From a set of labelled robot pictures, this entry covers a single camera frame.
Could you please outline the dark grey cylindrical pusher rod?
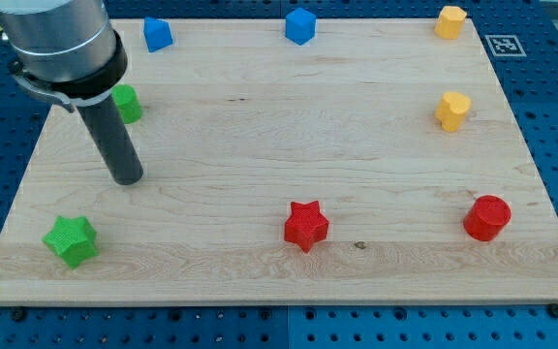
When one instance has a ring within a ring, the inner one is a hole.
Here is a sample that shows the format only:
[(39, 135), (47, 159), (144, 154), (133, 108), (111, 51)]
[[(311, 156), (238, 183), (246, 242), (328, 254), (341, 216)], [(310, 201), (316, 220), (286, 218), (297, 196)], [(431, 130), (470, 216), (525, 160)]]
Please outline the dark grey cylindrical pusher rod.
[(108, 168), (120, 185), (131, 185), (143, 176), (143, 167), (113, 99), (77, 108), (83, 123)]

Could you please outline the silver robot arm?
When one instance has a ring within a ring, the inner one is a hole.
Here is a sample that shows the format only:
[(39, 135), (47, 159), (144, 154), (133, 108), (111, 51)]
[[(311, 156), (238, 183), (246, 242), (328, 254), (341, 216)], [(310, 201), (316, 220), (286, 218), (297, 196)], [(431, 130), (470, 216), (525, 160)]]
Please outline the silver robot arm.
[(143, 168), (111, 96), (128, 58), (102, 0), (0, 0), (0, 25), (16, 58), (9, 71), (33, 98), (78, 112), (113, 180)]

